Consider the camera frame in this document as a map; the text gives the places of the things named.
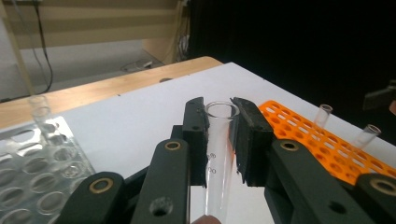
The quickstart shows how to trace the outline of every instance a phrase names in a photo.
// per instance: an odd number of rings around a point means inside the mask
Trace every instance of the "screw hole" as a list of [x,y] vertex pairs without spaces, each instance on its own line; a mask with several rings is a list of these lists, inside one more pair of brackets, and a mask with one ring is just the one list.
[[387,181],[387,180],[372,179],[370,181],[370,184],[374,189],[376,189],[384,194],[396,196],[396,185]]
[[181,144],[179,142],[168,142],[165,144],[165,148],[168,150],[178,150],[181,148]]
[[336,203],[336,202],[330,202],[329,208],[338,214],[345,214],[347,212],[347,210],[345,209],[345,207],[343,205],[341,205],[340,203]]
[[292,142],[283,142],[280,144],[283,149],[286,149],[287,151],[296,151],[298,149],[298,146],[296,146]]
[[173,203],[170,198],[161,197],[151,202],[149,211],[155,217],[166,216],[173,211]]

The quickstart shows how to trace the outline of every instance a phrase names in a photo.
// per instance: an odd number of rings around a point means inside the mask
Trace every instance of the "test tube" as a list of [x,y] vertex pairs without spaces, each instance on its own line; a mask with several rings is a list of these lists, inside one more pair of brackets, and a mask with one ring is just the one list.
[[320,105],[317,116],[314,119],[314,126],[319,130],[323,129],[332,113],[332,107],[329,105]]
[[375,139],[381,130],[375,127],[373,124],[368,124],[352,141],[353,147],[364,149],[373,139]]
[[50,107],[45,95],[32,95],[27,99],[27,101],[29,102],[32,111],[39,107]]
[[205,112],[209,121],[205,215],[216,217],[224,224],[233,169],[233,127],[239,108],[228,102],[213,102],[205,107]]
[[48,106],[37,107],[32,110],[32,117],[46,141],[54,146],[64,142],[64,136],[59,133],[58,124],[52,118]]

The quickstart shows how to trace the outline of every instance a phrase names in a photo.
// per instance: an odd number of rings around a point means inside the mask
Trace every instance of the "cable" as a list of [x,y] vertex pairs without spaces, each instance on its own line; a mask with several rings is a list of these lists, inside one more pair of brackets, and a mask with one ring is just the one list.
[[44,80],[45,80],[45,82],[46,82],[46,84],[47,84],[47,86],[48,86],[49,83],[48,83],[48,81],[47,81],[47,78],[46,78],[45,75],[44,75],[45,73],[44,73],[43,65],[42,65],[41,62],[38,60],[37,54],[35,53],[35,45],[34,45],[32,33],[31,33],[31,31],[29,30],[29,27],[26,25],[25,19],[24,19],[22,13],[21,13],[20,8],[19,8],[18,5],[17,5],[16,0],[11,0],[11,1],[12,1],[12,4],[14,5],[14,7],[15,7],[15,10],[17,11],[18,16],[20,17],[20,20],[21,20],[22,27],[23,27],[24,31],[25,31],[26,34],[28,34],[28,36],[29,36],[29,42],[30,42],[30,45],[31,45],[31,47],[32,47],[32,52],[33,52],[33,54],[34,54],[34,56],[35,56],[35,60],[38,62],[38,65],[39,65],[39,67],[40,67],[42,76],[43,76],[43,78],[44,78]]
[[[52,70],[52,66],[50,65],[50,60],[49,60],[49,56],[48,56],[48,53],[47,53],[47,47],[46,47],[46,42],[45,42],[45,39],[44,39],[43,27],[42,27],[41,18],[40,18],[40,12],[38,10],[38,1],[37,0],[32,0],[34,8],[35,8],[35,14],[37,15],[37,20],[38,20],[38,28],[39,28],[39,33],[40,33],[41,46],[42,46],[43,53],[44,53],[44,56],[45,56],[46,61],[47,61],[47,65],[49,67],[49,72],[50,72],[50,74],[49,74],[49,82],[47,81],[47,78],[45,77],[44,68],[43,68],[41,62],[38,60],[37,54],[35,52],[35,46],[34,46],[32,33],[30,32],[28,26],[26,25],[25,19],[22,16],[21,10],[20,10],[20,8],[17,5],[16,0],[11,0],[11,1],[12,1],[13,6],[15,7],[15,10],[17,11],[18,16],[20,17],[20,20],[21,20],[21,23],[22,23],[24,31],[29,36],[29,41],[30,41],[30,45],[32,47],[33,54],[35,55],[35,59],[38,62],[38,65],[40,67],[42,76],[43,76],[43,78],[44,78],[44,80],[46,82],[46,85],[47,85],[47,88],[45,90],[43,90],[42,92],[38,93],[38,94],[46,93],[46,92],[48,92],[50,90],[50,87],[52,86],[52,83],[53,83],[53,70]],[[4,102],[8,102],[8,101],[21,99],[21,98],[28,97],[28,96],[30,96],[30,95],[23,95],[23,96],[18,96],[18,97],[14,97],[14,98],[1,99],[0,100],[0,104],[4,103]]]
[[43,49],[44,57],[46,58],[47,65],[49,67],[49,83],[47,85],[47,88],[42,92],[48,92],[52,86],[53,82],[53,71],[52,71],[52,66],[50,65],[50,60],[49,56],[47,53],[47,46],[46,46],[46,40],[44,39],[44,32],[43,32],[43,26],[41,24],[41,17],[40,17],[40,11],[38,10],[38,1],[37,0],[32,0],[33,6],[35,7],[35,14],[37,15],[37,20],[38,20],[38,30],[40,33],[40,40],[41,40],[41,47]]

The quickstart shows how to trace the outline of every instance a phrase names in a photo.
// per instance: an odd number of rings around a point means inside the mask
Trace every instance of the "rack hole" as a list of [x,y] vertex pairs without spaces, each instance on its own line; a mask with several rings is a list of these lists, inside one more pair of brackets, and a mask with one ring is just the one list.
[[12,140],[17,143],[25,142],[33,138],[35,132],[33,130],[25,130],[12,136]]
[[334,149],[334,146],[328,142],[325,142],[323,145],[325,145],[328,148]]
[[270,113],[275,113],[275,110],[273,110],[272,108],[270,108],[270,107],[266,107],[265,108],[268,112],[270,112]]
[[273,123],[280,123],[279,119],[276,119],[276,118],[271,118],[271,121],[272,121]]
[[291,120],[288,120],[288,123],[289,123],[289,124],[291,124],[291,125],[292,125],[292,126],[294,126],[294,127],[295,127],[295,126],[297,126],[297,124],[296,124],[296,123],[294,123],[294,122],[293,122],[293,121],[291,121]]
[[303,133],[308,133],[308,130],[303,127],[298,127],[298,129]]
[[361,161],[353,159],[353,162],[355,162],[355,164],[358,164],[360,167],[364,168],[364,164]]
[[378,161],[371,161],[372,165],[376,166],[376,168],[378,169],[383,169],[382,165],[378,162]]
[[341,156],[343,156],[343,157],[345,157],[345,158],[348,158],[348,155],[347,155],[344,151],[338,150],[338,153],[339,153]]
[[280,119],[286,119],[283,115],[281,115],[281,114],[278,114],[277,115]]

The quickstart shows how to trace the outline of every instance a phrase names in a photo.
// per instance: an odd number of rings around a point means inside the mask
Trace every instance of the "test tube rim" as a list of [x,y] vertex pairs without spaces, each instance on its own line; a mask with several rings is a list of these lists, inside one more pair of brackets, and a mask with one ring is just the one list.
[[[214,106],[214,105],[227,105],[227,106],[233,108],[234,111],[233,111],[233,113],[231,114],[231,116],[229,116],[229,117],[219,117],[219,116],[215,116],[215,115],[213,115],[213,114],[211,114],[211,113],[209,112],[209,108],[210,108],[211,106]],[[207,114],[210,118],[213,118],[213,119],[234,119],[234,118],[237,117],[237,116],[239,115],[239,113],[240,113],[240,112],[239,112],[239,107],[238,107],[237,105],[234,105],[234,104],[229,103],[229,102],[226,102],[226,101],[214,101],[214,102],[211,102],[211,103],[207,104],[207,105],[205,106],[205,112],[206,112],[206,114]]]

